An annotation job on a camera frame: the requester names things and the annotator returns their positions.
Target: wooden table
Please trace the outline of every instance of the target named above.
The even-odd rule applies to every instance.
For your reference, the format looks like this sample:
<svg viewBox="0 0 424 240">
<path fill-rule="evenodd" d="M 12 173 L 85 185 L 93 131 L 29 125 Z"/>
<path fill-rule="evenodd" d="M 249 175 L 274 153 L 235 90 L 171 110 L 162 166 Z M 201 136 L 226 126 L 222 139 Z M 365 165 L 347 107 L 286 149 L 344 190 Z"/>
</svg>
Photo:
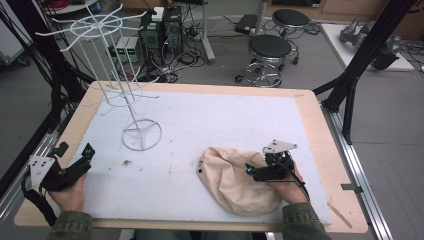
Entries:
<svg viewBox="0 0 424 240">
<path fill-rule="evenodd" d="M 178 92 L 178 93 L 212 93 L 231 95 L 277 96 L 293 98 L 298 106 L 304 129 L 319 177 L 322 181 L 328 208 L 333 224 L 325 226 L 328 232 L 364 233 L 368 230 L 363 212 L 353 191 L 345 191 L 341 184 L 350 183 L 335 142 L 324 119 L 318 101 L 312 91 L 296 89 L 269 89 L 210 85 L 184 84 L 151 84 L 143 88 L 145 91 Z M 103 93 L 90 88 L 82 100 L 82 104 L 100 101 Z M 64 131 L 59 142 L 66 141 L 69 149 L 60 159 L 61 166 L 67 166 L 75 155 L 81 139 L 86 132 L 91 119 L 98 109 L 97 106 L 84 107 L 80 105 Z M 15 216 L 19 226 L 47 226 L 41 213 L 29 201 L 25 201 Z M 219 222 L 177 222 L 177 221 L 146 221 L 121 219 L 94 219 L 94 227 L 102 228 L 148 228 L 148 229 L 190 229 L 190 230 L 238 230 L 278 232 L 280 226 L 258 225 L 252 223 L 219 223 Z"/>
</svg>

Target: beige cloth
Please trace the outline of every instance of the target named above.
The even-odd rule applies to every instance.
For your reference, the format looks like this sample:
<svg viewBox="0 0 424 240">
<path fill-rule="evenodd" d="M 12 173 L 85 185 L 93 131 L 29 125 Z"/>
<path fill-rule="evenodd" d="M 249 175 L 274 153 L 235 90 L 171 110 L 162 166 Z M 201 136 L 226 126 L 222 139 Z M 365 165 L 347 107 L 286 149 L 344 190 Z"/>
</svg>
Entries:
<svg viewBox="0 0 424 240">
<path fill-rule="evenodd" d="M 280 195 L 266 183 L 255 182 L 247 175 L 246 163 L 255 167 L 266 166 L 258 152 L 210 147 L 200 159 L 198 175 L 228 212 L 257 216 L 275 211 L 282 201 Z"/>
</svg>

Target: human hand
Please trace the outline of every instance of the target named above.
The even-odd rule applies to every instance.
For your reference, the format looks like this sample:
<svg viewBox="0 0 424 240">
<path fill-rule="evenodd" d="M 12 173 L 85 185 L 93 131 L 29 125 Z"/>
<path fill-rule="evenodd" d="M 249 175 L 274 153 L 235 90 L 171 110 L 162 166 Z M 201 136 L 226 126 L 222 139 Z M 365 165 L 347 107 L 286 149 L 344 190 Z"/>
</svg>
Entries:
<svg viewBox="0 0 424 240">
<path fill-rule="evenodd" d="M 84 205 L 84 181 L 87 173 L 82 175 L 77 182 L 60 192 L 49 191 L 50 197 L 57 203 L 60 210 L 82 212 Z"/>
<path fill-rule="evenodd" d="M 297 170 L 296 162 L 294 162 L 294 173 L 303 182 L 303 177 L 300 175 L 299 170 Z M 273 187 L 280 194 L 281 198 L 289 204 L 308 202 L 305 193 L 294 181 L 292 175 L 288 174 L 283 181 L 267 182 L 267 184 Z"/>
</svg>

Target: sleeve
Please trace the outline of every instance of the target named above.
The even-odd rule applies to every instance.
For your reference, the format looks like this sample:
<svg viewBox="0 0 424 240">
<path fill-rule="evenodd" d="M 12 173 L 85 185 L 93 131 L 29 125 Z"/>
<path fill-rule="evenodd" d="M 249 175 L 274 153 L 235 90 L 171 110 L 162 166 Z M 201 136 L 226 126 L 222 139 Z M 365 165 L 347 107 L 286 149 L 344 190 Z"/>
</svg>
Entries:
<svg viewBox="0 0 424 240">
<path fill-rule="evenodd" d="M 47 240 L 90 240 L 93 218 L 83 212 L 62 212 Z"/>
<path fill-rule="evenodd" d="M 331 239 L 309 202 L 283 207 L 283 238 L 284 240 Z"/>
</svg>

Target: white wire stand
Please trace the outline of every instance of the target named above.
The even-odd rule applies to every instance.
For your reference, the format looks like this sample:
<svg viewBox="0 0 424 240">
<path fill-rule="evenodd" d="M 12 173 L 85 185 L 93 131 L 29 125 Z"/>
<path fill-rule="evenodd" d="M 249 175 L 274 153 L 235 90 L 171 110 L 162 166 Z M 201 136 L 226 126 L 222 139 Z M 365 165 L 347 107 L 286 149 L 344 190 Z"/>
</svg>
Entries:
<svg viewBox="0 0 424 240">
<path fill-rule="evenodd" d="M 122 79 L 120 79 L 118 67 L 114 63 L 113 58 L 109 52 L 109 46 L 113 46 L 113 50 L 116 53 L 116 56 L 119 56 L 118 49 L 116 47 L 116 43 L 112 34 L 117 33 L 119 38 L 123 39 L 124 35 L 122 34 L 122 29 L 137 31 L 137 33 L 138 31 L 143 29 L 143 27 L 124 27 L 123 20 L 141 18 L 146 14 L 146 12 L 140 15 L 120 18 L 115 16 L 114 14 L 122 9 L 122 4 L 118 9 L 107 15 L 93 15 L 89 10 L 88 6 L 86 5 L 85 7 L 89 12 L 90 16 L 81 18 L 80 20 L 62 21 L 53 18 L 53 20 L 58 23 L 70 23 L 71 25 L 68 29 L 51 33 L 36 34 L 40 36 L 51 36 L 55 34 L 70 32 L 76 36 L 75 40 L 72 41 L 69 46 L 64 49 L 61 49 L 60 51 L 69 51 L 71 48 L 74 47 L 75 44 L 78 44 L 78 46 L 81 48 L 82 54 L 87 60 L 87 65 L 89 66 L 89 69 L 93 73 L 96 81 L 99 82 L 99 88 L 97 89 L 103 92 L 105 99 L 88 105 L 99 104 L 103 101 L 106 101 L 111 106 L 111 109 L 101 115 L 109 113 L 114 107 L 128 107 L 133 123 L 123 130 L 122 141 L 124 145 L 127 146 L 129 149 L 136 151 L 144 151 L 150 149 L 157 145 L 162 139 L 162 128 L 160 127 L 159 123 L 150 119 L 136 120 L 134 116 L 136 115 L 136 112 L 134 111 L 132 105 L 139 101 L 142 97 L 158 98 L 157 96 L 150 97 L 144 96 L 143 94 L 135 94 L 134 91 L 139 90 L 141 92 L 144 86 L 156 82 L 159 78 L 156 78 L 153 81 L 141 86 L 137 82 L 137 76 L 140 73 L 140 68 L 135 70 L 135 66 L 130 61 L 128 50 L 125 44 L 123 44 L 124 52 L 128 59 L 132 76 L 129 77 L 127 76 L 127 74 L 124 73 L 121 74 Z M 94 40 L 96 39 L 101 40 L 101 46 L 97 46 L 95 44 Z M 86 40 L 87 42 L 92 43 L 92 49 L 94 49 L 95 54 L 91 54 L 90 56 L 88 56 L 86 49 L 81 43 L 82 40 Z M 108 56 L 108 60 L 106 62 L 103 61 L 100 55 L 100 52 L 102 51 L 106 52 Z M 95 63 L 96 61 L 101 65 L 101 70 L 99 72 L 97 72 L 93 66 L 93 63 Z M 117 57 L 117 65 L 120 69 L 122 69 L 122 71 L 124 70 L 124 65 L 119 57 Z M 107 80 L 109 81 L 107 89 L 105 89 L 100 83 L 100 74 L 105 74 L 107 76 Z"/>
<path fill-rule="evenodd" d="M 118 86 L 123 90 L 121 80 L 112 73 L 118 82 Z M 130 111 L 133 123 L 122 131 L 122 143 L 134 151 L 144 151 L 156 146 L 162 140 L 162 127 L 156 121 L 151 119 L 137 120 L 134 116 L 135 111 L 128 100 L 128 95 L 123 95 L 128 110 Z"/>
</svg>

